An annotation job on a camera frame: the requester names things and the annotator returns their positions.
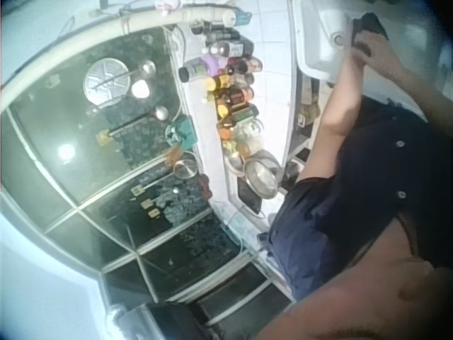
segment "sink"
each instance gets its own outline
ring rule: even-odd
[[[309,77],[335,83],[348,22],[366,12],[377,14],[403,65],[436,84],[444,35],[435,17],[428,14],[420,1],[414,0],[401,0],[393,5],[383,0],[373,4],[364,0],[294,0],[297,62],[301,71]],[[412,98],[369,68],[365,72],[363,94],[383,103],[391,99],[423,116]]]

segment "bottle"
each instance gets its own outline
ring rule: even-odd
[[[201,101],[202,101],[202,103],[209,103],[210,101],[216,101],[217,105],[225,104],[225,102],[222,98],[223,93],[224,93],[223,90],[219,90],[219,91],[215,91],[215,92],[208,91],[206,97],[202,98]]]
[[[212,23],[210,21],[205,21],[203,23],[203,33],[212,32],[213,30],[225,30],[225,26],[221,23]]]
[[[251,101],[255,96],[253,90],[250,87],[245,89],[239,89],[231,87],[229,91],[222,95],[222,99],[227,106],[235,106],[241,103]]]
[[[231,114],[231,120],[233,121],[234,125],[236,126],[237,123],[241,122],[242,120],[248,118],[255,118],[259,115],[259,111],[254,105],[249,105],[248,107],[233,112]]]
[[[208,91],[227,89],[231,86],[230,76],[227,75],[213,76],[212,78],[209,78],[206,81],[205,86]]]
[[[231,76],[231,78],[230,78],[230,84],[233,86],[239,87],[240,89],[249,87],[254,82],[255,82],[255,77],[252,75],[252,73],[235,74],[235,75]]]
[[[206,33],[206,35],[201,35],[200,39],[210,45],[220,40],[239,40],[241,39],[241,34],[237,30],[232,29],[214,30]]]
[[[228,117],[229,115],[234,115],[236,112],[239,112],[247,107],[248,103],[239,103],[233,106],[220,104],[217,106],[217,113],[219,114],[220,118],[223,119],[225,117]]]
[[[205,23],[203,20],[196,20],[190,23],[190,30],[192,31],[193,34],[199,35],[203,33],[203,29],[205,27]]]
[[[251,57],[253,43],[242,40],[219,41],[210,46],[210,53],[218,57]]]
[[[236,141],[244,141],[256,138],[264,131],[263,123],[257,118],[242,120],[231,129],[231,138]]]
[[[199,62],[194,62],[193,64],[185,63],[183,67],[178,70],[179,79],[183,83],[209,76],[206,63],[200,58],[197,59],[199,59]]]
[[[219,74],[219,60],[214,55],[205,54],[200,58],[207,65],[207,73],[213,77]]]
[[[253,16],[251,12],[244,12],[240,9],[233,9],[233,11],[236,15],[236,20],[234,21],[235,26],[245,26],[250,23]]]
[[[241,59],[234,61],[231,64],[225,66],[226,74],[232,76],[233,74],[247,74],[254,72],[261,72],[263,70],[263,63],[256,58],[249,60]]]

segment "spice jar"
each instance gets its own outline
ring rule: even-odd
[[[254,92],[250,87],[245,89],[231,87],[229,91],[222,96],[222,99],[224,100],[225,105],[234,106],[251,101],[253,97]]]
[[[247,74],[234,74],[230,78],[230,84],[240,89],[249,87],[255,82],[255,77],[251,73]]]
[[[228,75],[221,75],[221,76],[214,76],[209,78],[206,83],[206,89],[208,91],[217,91],[219,89],[227,89],[230,87],[230,76]]]
[[[253,43],[242,40],[219,41],[210,46],[210,53],[218,57],[251,57]]]
[[[242,158],[247,159],[263,149],[263,141],[260,137],[237,142],[236,148]]]
[[[256,58],[234,60],[232,64],[225,66],[225,71],[230,76],[233,74],[246,74],[261,72],[263,70],[263,63]]]
[[[233,106],[227,106],[224,104],[220,104],[217,106],[217,112],[218,112],[220,118],[225,118],[228,115],[233,115],[236,112],[240,112],[242,109],[247,108],[247,107],[248,107],[248,103],[245,103],[245,102],[236,104]]]
[[[250,105],[247,108],[244,108],[240,111],[233,112],[231,114],[231,120],[234,122],[236,125],[237,123],[241,122],[242,120],[248,119],[248,118],[254,118],[258,116],[259,112],[256,106]]]
[[[244,141],[256,138],[264,131],[263,123],[257,118],[249,118],[239,122],[233,129],[230,138]]]

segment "hand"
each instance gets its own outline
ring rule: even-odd
[[[383,77],[394,80],[403,71],[403,65],[383,35],[363,31],[356,35],[354,43],[366,45],[371,51],[370,57],[363,51],[353,47],[352,54],[354,58],[362,60]]]

